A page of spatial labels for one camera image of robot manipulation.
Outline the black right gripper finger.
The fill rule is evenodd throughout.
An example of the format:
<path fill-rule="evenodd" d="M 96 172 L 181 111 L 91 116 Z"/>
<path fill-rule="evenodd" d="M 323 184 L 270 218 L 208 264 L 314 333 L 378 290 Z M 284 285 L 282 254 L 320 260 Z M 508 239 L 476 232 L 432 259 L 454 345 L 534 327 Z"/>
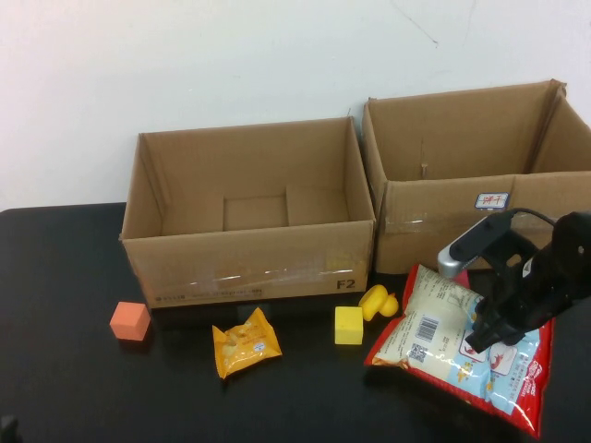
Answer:
<path fill-rule="evenodd" d="M 498 341 L 498 334 L 491 324 L 475 322 L 465 340 L 476 353 L 482 353 Z"/>
<path fill-rule="evenodd" d="M 501 342 L 505 345 L 515 345 L 525 337 L 529 325 L 523 321 L 505 320 L 501 328 Z"/>

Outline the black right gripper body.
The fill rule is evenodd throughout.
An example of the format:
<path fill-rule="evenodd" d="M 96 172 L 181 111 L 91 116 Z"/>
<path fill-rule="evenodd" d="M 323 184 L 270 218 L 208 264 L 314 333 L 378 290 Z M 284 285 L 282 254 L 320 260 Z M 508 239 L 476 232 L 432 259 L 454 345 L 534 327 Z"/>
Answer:
<path fill-rule="evenodd" d="M 475 333 L 527 333 L 583 299 L 583 246 L 549 244 L 476 305 Z"/>

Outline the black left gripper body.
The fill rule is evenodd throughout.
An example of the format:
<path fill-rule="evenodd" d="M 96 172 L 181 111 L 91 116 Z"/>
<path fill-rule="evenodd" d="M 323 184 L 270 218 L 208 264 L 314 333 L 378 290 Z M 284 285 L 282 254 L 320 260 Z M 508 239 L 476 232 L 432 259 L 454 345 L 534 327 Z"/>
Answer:
<path fill-rule="evenodd" d="M 19 443 L 18 419 L 14 415 L 1 417 L 1 443 Z"/>

